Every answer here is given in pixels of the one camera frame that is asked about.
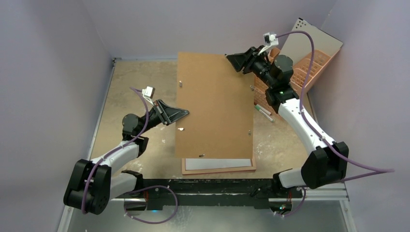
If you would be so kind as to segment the pink picture frame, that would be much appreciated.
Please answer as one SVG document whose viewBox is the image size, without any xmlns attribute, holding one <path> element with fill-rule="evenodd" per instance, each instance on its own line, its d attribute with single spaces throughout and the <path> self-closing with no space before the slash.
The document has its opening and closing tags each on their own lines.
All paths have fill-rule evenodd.
<svg viewBox="0 0 410 232">
<path fill-rule="evenodd" d="M 183 175 L 197 175 L 197 174 L 216 174 L 216 173 L 231 173 L 231 172 L 254 172 L 256 171 L 256 161 L 254 158 L 252 158 L 251 161 L 252 161 L 252 166 L 250 167 L 186 170 L 185 169 L 185 159 L 182 159 L 182 174 Z"/>
</svg>

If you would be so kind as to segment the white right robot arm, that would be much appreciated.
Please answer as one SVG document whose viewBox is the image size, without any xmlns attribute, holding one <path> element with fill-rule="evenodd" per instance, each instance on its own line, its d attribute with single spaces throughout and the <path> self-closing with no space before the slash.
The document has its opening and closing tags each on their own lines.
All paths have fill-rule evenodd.
<svg viewBox="0 0 410 232">
<path fill-rule="evenodd" d="M 236 72 L 253 73 L 267 85 L 265 98 L 273 110 L 285 119 L 301 140 L 308 157 L 302 167 L 273 175 L 272 192 L 284 196 L 293 187 L 318 187 L 341 181 L 346 176 L 349 148 L 335 142 L 310 116 L 290 85 L 293 61 L 278 55 L 269 62 L 260 47 L 244 53 L 226 55 Z"/>
</svg>

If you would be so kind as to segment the brown cardboard backing board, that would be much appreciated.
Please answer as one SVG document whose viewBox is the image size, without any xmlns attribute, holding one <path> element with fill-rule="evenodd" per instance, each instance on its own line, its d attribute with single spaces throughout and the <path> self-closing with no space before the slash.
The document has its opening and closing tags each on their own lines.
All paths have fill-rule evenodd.
<svg viewBox="0 0 410 232">
<path fill-rule="evenodd" d="M 180 52 L 175 155 L 192 159 L 250 159 L 253 155 L 253 74 L 236 72 L 224 55 Z"/>
</svg>

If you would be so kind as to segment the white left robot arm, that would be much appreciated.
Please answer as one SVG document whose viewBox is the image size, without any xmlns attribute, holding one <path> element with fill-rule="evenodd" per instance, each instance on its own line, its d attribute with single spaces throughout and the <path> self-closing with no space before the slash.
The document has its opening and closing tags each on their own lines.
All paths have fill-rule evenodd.
<svg viewBox="0 0 410 232">
<path fill-rule="evenodd" d="M 113 174 L 145 152 L 149 138 L 142 136 L 144 132 L 159 124 L 173 124 L 188 114 L 186 109 L 156 100 L 143 116 L 125 115 L 122 119 L 122 141 L 117 147 L 95 159 L 80 159 L 75 163 L 63 203 L 84 214 L 99 215 L 111 199 L 122 194 L 140 197 L 144 193 L 141 173 L 125 170 L 118 176 Z"/>
</svg>

